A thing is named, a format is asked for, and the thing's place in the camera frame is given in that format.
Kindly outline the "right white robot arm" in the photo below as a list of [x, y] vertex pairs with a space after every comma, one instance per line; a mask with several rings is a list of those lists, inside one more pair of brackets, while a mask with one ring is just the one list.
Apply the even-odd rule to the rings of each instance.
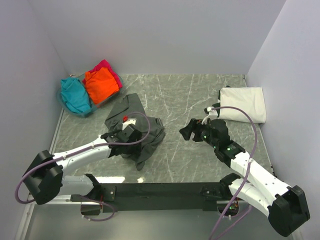
[[272, 228], [288, 237], [310, 219], [305, 192], [297, 185], [291, 187], [268, 172], [250, 157], [238, 143], [231, 140], [223, 120], [191, 119], [179, 130], [183, 139], [206, 142], [216, 157], [236, 174], [226, 178], [227, 193], [236, 196], [263, 213]]

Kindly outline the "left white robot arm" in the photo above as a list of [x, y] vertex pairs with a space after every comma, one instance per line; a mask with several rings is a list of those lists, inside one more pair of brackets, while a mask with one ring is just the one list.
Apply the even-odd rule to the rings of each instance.
[[57, 196], [82, 195], [99, 197], [101, 186], [91, 174], [72, 176], [75, 170], [122, 154], [140, 152], [143, 134], [128, 124], [125, 128], [106, 132], [94, 141], [74, 149], [49, 153], [39, 152], [22, 177], [33, 201], [44, 205]]

